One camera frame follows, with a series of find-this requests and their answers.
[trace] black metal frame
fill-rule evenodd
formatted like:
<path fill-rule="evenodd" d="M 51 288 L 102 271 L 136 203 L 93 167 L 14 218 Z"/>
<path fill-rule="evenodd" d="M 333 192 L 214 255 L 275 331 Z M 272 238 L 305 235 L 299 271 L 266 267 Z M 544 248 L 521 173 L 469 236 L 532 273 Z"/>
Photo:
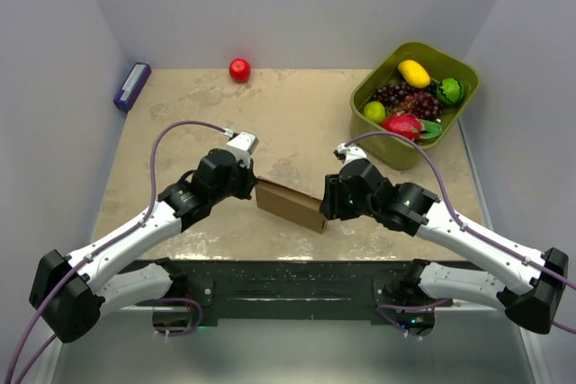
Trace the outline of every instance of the black metal frame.
<path fill-rule="evenodd" d="M 138 260 L 125 272 L 138 270 L 153 261 Z M 160 260 L 166 269 L 166 261 Z M 426 305 L 430 299 L 398 296 L 399 284 L 410 276 L 413 262 L 404 261 L 186 261 L 170 262 L 185 277 L 175 278 L 167 297 L 189 296 L 202 306 L 202 326 L 216 326 L 220 319 L 315 319 L 368 321 L 388 324 L 379 316 L 380 304 Z M 464 261 L 445 265 L 477 269 Z M 141 306 L 152 305 L 144 302 Z M 388 314 L 402 326 L 425 334 L 434 326 L 434 314 Z M 156 312 L 158 326 L 187 322 L 185 311 Z"/>

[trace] green lime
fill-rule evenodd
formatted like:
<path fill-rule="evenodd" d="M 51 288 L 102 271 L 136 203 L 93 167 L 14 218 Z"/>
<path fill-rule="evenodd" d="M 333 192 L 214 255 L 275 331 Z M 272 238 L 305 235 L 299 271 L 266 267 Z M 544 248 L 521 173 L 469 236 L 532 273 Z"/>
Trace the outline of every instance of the green lime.
<path fill-rule="evenodd" d="M 444 105 L 456 105 L 462 101 L 464 94 L 464 86 L 455 78 L 442 80 L 436 90 L 436 98 Z"/>
<path fill-rule="evenodd" d="M 386 119 L 386 109 L 378 101 L 372 101 L 364 106 L 364 116 L 374 123 L 382 123 Z"/>

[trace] brown box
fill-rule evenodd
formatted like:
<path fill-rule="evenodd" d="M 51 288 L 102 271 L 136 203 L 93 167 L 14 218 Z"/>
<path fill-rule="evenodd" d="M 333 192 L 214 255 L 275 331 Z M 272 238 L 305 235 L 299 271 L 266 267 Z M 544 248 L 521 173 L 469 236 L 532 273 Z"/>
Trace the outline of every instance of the brown box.
<path fill-rule="evenodd" d="M 259 209 L 321 233 L 327 225 L 320 213 L 321 200 L 287 186 L 258 177 L 256 203 Z"/>

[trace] green plastic tub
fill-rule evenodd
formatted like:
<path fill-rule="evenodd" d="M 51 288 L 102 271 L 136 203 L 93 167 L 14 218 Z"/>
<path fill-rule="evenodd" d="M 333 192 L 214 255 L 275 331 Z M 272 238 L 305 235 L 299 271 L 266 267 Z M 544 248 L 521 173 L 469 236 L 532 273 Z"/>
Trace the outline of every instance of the green plastic tub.
<path fill-rule="evenodd" d="M 352 109 L 350 134 L 352 137 L 375 130 L 384 130 L 380 125 L 369 121 L 362 112 L 377 88 L 389 83 L 399 83 L 403 80 L 402 75 L 398 72 L 398 64 L 407 59 L 416 60 L 422 65 L 433 81 L 439 82 L 452 77 L 459 80 L 466 89 L 466 95 L 462 102 L 455 107 L 445 107 L 441 118 L 442 134 L 439 137 L 419 142 L 425 150 L 437 146 L 442 141 L 444 135 L 452 128 L 466 105 L 472 100 L 480 85 L 480 79 L 476 72 L 460 60 L 422 42 L 407 42 L 400 45 L 352 93 L 350 98 L 350 108 Z M 370 137 L 362 140 L 358 145 L 379 157 L 395 170 L 407 170 L 421 158 L 415 148 L 394 137 Z"/>

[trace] gray wall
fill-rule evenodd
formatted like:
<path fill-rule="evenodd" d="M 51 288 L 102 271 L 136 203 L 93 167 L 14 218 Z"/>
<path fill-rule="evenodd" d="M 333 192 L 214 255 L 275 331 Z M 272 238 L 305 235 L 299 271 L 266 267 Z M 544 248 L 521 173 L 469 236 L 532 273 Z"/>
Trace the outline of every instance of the gray wall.
<path fill-rule="evenodd" d="M 91 236 L 128 70 L 95 0 L 0 0 L 0 372 L 32 315 L 40 257 Z M 47 337 L 37 332 L 30 358 Z"/>
<path fill-rule="evenodd" d="M 483 84 L 464 119 L 494 227 L 572 259 L 575 29 L 575 0 L 499 0 L 466 56 Z M 558 319 L 576 326 L 575 309 L 567 291 Z M 574 382 L 576 338 L 554 330 L 542 343 L 555 382 Z"/>
<path fill-rule="evenodd" d="M 373 67 L 406 40 L 463 56 L 496 0 L 98 0 L 155 67 Z"/>

